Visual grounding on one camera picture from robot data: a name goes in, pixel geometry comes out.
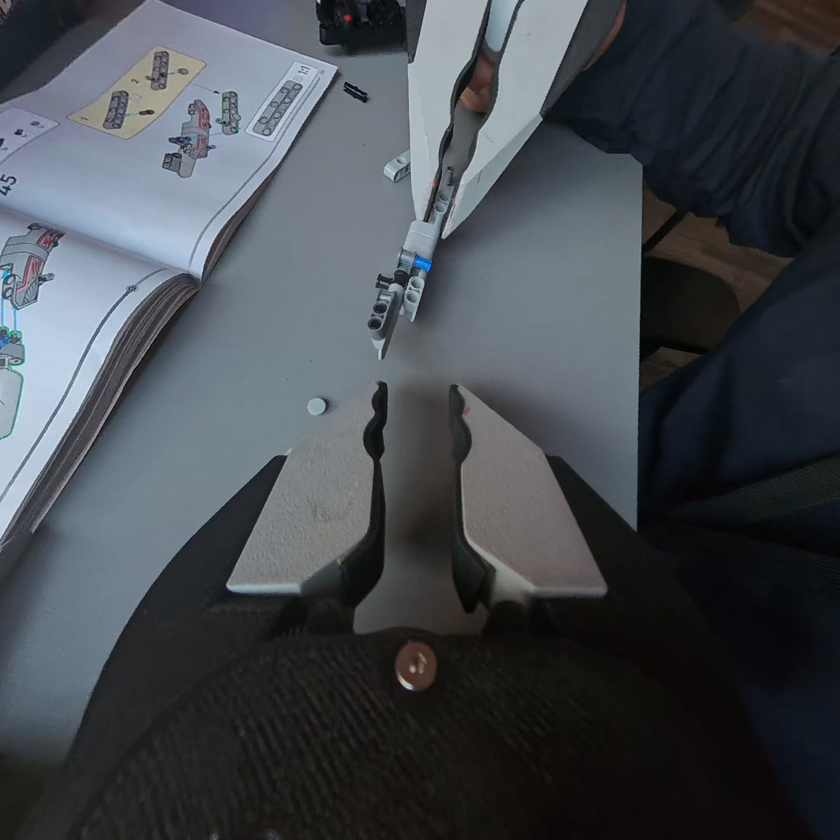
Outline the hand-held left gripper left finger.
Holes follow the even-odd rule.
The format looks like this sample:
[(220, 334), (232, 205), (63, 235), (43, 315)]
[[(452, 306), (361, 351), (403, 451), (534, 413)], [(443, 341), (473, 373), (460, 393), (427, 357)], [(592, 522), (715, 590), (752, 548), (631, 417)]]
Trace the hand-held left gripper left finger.
[(356, 607), (384, 568), (387, 386), (368, 385), (287, 454), (227, 580), (237, 595)]

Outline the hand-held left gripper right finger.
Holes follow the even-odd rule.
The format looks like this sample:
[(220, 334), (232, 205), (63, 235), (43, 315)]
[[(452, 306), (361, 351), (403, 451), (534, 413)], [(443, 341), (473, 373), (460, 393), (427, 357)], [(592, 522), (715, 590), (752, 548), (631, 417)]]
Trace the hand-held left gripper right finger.
[(449, 387), (448, 417), (452, 572), (465, 611), (602, 599), (604, 576), (541, 447), (462, 385)]

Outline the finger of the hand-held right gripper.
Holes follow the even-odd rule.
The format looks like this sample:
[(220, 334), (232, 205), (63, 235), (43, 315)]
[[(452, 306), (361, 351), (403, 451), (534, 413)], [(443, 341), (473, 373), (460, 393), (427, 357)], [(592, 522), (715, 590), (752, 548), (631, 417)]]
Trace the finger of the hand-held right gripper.
[(415, 219), (426, 222), (444, 182), (455, 105), (487, 28), (489, 1), (408, 1), (406, 47)]
[(476, 209), (542, 120), (552, 84), (586, 1), (524, 1), (511, 14), (500, 48), (490, 109), (442, 227), (454, 233)]

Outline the lego vehicle model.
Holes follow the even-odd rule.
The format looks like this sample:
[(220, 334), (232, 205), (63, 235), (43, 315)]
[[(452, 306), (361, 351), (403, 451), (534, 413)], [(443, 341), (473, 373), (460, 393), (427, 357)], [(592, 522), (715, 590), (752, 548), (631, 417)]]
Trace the lego vehicle model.
[(323, 46), (351, 52), (405, 43), (406, 9), (398, 1), (317, 1), (316, 15)]

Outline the grey lego sub-assembly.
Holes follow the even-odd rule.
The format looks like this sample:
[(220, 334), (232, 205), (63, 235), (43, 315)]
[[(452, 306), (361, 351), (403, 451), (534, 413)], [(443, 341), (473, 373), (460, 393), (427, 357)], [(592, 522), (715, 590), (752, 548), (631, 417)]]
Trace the grey lego sub-assembly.
[(454, 184), (437, 189), (428, 220), (411, 223), (393, 274), (379, 275), (375, 281), (377, 294), (367, 329), (379, 361), (386, 356), (398, 319), (413, 322), (417, 315), (454, 191)]

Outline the person's right forearm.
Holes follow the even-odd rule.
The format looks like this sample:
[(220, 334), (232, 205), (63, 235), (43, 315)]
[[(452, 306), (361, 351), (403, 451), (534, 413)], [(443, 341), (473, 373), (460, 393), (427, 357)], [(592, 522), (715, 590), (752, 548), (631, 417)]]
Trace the person's right forearm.
[(745, 34), (713, 2), (626, 2), (549, 120), (632, 156), (661, 201), (734, 245), (838, 270), (837, 57)]

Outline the lego instruction booklet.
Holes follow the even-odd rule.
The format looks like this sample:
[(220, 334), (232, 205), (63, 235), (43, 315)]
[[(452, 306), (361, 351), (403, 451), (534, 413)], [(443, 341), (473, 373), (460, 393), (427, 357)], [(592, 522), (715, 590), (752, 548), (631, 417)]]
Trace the lego instruction booklet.
[(335, 67), (144, 2), (2, 103), (2, 560), (202, 285)]

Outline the person's right hand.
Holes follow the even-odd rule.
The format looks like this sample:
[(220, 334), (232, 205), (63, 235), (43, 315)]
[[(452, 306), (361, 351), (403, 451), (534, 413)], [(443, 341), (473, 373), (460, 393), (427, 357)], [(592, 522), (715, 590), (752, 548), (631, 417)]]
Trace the person's right hand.
[(479, 115), (489, 112), (497, 79), (497, 67), (497, 53), (482, 49), (470, 66), (471, 75), (459, 95), (459, 101), (466, 110)]

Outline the black chair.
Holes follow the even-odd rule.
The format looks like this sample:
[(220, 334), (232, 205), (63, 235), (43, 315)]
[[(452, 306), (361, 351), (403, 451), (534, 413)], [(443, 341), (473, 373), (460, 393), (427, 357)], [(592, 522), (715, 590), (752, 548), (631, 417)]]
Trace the black chair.
[(740, 317), (735, 292), (703, 269), (645, 256), (640, 282), (640, 361), (660, 349), (704, 354)]

